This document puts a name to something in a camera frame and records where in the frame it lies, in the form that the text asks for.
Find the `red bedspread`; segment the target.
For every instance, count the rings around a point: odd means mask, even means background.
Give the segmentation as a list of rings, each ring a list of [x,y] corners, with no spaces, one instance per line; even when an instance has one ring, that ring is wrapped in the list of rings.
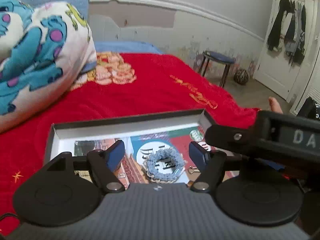
[[[19,225],[14,218],[15,191],[43,165],[53,124],[205,109],[223,126],[248,128],[258,110],[239,106],[223,88],[212,85],[172,55],[123,54],[136,79],[101,85],[88,81],[57,102],[1,134],[1,235]]]

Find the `round blue stool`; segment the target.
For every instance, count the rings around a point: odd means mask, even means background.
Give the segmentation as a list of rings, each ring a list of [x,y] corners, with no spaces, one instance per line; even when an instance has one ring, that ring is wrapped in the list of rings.
[[[198,73],[202,77],[205,76],[210,62],[221,64],[224,66],[223,74],[219,83],[219,86],[223,88],[226,84],[226,80],[227,80],[230,68],[233,64],[235,64],[235,58],[223,55],[221,53],[217,53],[215,51],[210,51],[210,50],[203,51],[202,61],[198,71]]]

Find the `hanging dark clothes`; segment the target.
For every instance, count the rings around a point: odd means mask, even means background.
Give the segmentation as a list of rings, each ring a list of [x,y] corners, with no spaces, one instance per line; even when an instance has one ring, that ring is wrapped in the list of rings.
[[[280,0],[279,10],[267,38],[269,51],[281,52],[290,64],[300,66],[305,58],[306,7],[299,0]]]

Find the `blue knitted scrunchie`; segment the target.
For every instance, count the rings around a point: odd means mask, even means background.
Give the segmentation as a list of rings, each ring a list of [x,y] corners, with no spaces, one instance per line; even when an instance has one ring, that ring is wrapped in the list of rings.
[[[143,168],[149,181],[171,184],[178,181],[184,174],[185,160],[176,148],[161,148],[144,160]]]

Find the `patterned ball on floor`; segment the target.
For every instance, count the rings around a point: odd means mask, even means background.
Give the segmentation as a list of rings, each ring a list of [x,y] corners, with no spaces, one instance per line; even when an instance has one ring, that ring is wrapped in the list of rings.
[[[234,74],[233,80],[243,86],[249,81],[249,73],[245,69],[238,69]]]

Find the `white door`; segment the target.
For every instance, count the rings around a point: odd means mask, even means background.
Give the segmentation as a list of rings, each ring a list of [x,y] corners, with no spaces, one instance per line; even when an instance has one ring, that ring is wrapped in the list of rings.
[[[254,78],[286,101],[309,57],[318,8],[318,0],[273,0]]]

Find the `bare foot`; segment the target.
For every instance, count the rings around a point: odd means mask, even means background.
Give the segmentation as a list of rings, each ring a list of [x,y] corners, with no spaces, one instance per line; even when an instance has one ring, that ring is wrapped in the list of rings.
[[[280,113],[283,114],[283,111],[281,109],[281,106],[279,104],[279,102],[277,101],[276,98],[274,97],[269,97],[268,98],[268,102],[269,102],[269,106],[270,106],[270,110],[272,112],[276,112],[276,113]]]

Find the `black cardboard box lid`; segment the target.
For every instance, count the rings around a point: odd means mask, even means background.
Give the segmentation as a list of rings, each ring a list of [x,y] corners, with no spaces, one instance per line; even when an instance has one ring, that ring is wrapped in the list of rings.
[[[216,122],[204,109],[53,124],[43,163],[48,163],[62,152],[74,154],[74,143],[78,140],[125,138],[195,126],[207,130],[214,124]]]

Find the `cartoon monster print duvet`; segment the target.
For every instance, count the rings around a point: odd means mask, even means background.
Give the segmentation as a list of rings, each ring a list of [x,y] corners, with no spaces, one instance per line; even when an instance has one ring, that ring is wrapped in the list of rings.
[[[48,107],[96,64],[91,29],[74,5],[1,0],[1,131]]]

